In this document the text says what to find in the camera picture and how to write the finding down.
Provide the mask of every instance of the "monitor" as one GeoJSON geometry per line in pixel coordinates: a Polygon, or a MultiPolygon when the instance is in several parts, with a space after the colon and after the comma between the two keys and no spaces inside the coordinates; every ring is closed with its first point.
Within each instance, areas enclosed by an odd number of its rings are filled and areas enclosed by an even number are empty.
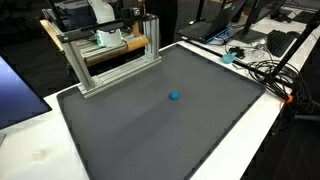
{"type": "MultiPolygon", "coordinates": [[[[0,130],[50,110],[50,106],[0,53],[0,130]]],[[[0,134],[0,145],[4,136],[0,134]]]]}
{"type": "Polygon", "coordinates": [[[267,36],[264,33],[250,29],[251,25],[279,9],[283,5],[283,0],[248,0],[247,5],[248,4],[250,4],[251,10],[246,24],[241,31],[232,37],[246,44],[250,44],[267,36]]]}

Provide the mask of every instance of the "blue ball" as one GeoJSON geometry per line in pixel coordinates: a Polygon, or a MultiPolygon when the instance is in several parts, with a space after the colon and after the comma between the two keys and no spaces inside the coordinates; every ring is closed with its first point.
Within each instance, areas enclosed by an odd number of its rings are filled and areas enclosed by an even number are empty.
{"type": "Polygon", "coordinates": [[[175,100],[175,99],[178,99],[178,97],[179,97],[178,92],[176,91],[171,92],[170,99],[175,100]]]}

